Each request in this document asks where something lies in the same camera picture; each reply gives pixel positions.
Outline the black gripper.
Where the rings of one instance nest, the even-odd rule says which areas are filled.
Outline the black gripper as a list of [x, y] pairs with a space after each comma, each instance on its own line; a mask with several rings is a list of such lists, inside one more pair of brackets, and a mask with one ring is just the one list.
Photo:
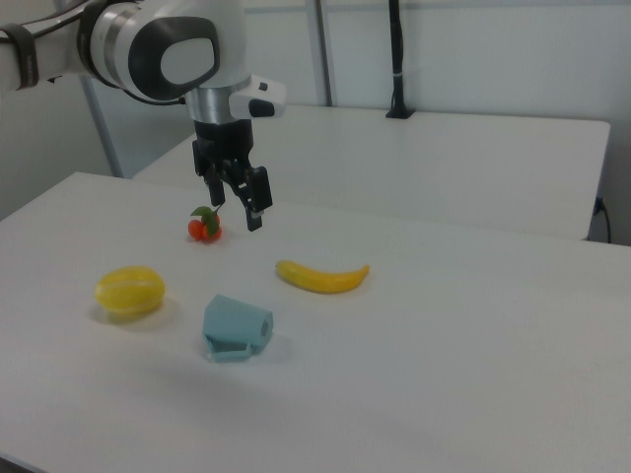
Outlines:
[[194, 130], [195, 172], [204, 175], [211, 205], [220, 207], [226, 200], [218, 169], [226, 173], [225, 181], [245, 208], [247, 229], [250, 232], [260, 229], [264, 211], [273, 205], [273, 200], [267, 169], [253, 168], [249, 162], [253, 147], [251, 121], [242, 119], [223, 124], [195, 121]]

